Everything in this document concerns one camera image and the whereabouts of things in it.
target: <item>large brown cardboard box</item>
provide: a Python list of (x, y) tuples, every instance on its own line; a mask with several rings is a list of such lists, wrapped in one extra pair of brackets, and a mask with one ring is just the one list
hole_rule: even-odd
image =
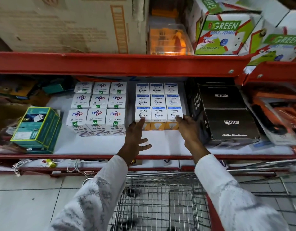
[(146, 54), (149, 0), (0, 0), (13, 51)]

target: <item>white sleeve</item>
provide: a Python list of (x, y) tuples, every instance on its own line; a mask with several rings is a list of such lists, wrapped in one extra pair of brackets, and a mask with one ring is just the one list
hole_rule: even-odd
[(282, 215), (264, 204), (261, 198), (242, 189), (214, 155), (201, 158), (195, 173), (209, 195), (225, 231), (289, 231)]
[(49, 231), (107, 230), (128, 167), (118, 155), (89, 180), (51, 222)]

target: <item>stack of boxes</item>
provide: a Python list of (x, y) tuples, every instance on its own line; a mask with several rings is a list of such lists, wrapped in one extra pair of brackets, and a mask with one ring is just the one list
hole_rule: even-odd
[(125, 135), (127, 82), (79, 82), (66, 125), (81, 136)]
[(177, 130), (176, 116), (183, 117), (176, 83), (136, 84), (135, 121), (145, 117), (143, 130)]
[(254, 118), (233, 80), (196, 81), (190, 112), (205, 146), (238, 149), (259, 141)]
[(48, 107), (29, 107), (14, 132), (11, 142), (30, 154), (53, 153), (61, 128), (60, 115)]

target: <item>teal box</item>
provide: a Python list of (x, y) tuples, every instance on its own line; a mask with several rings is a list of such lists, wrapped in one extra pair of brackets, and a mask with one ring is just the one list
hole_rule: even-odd
[(47, 107), (29, 107), (15, 133), (11, 142), (20, 146), (48, 147), (54, 129), (51, 126), (60, 119), (59, 115)]
[(52, 154), (55, 149), (57, 139), (59, 137), (61, 125), (62, 123), (61, 121), (59, 121), (48, 149), (47, 148), (26, 148), (27, 154)]

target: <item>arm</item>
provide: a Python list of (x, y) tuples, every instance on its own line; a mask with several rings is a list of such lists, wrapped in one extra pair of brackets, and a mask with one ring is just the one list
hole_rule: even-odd
[(215, 207), (225, 231), (289, 231), (286, 221), (259, 197), (242, 189), (235, 178), (198, 140), (196, 122), (177, 118), (185, 146), (196, 164), (195, 173)]
[(128, 167), (139, 151), (149, 149), (151, 144), (141, 139), (145, 119), (132, 123), (126, 133), (125, 143), (117, 155), (89, 180), (73, 199), (51, 222), (50, 231), (107, 230), (109, 220), (125, 187)]

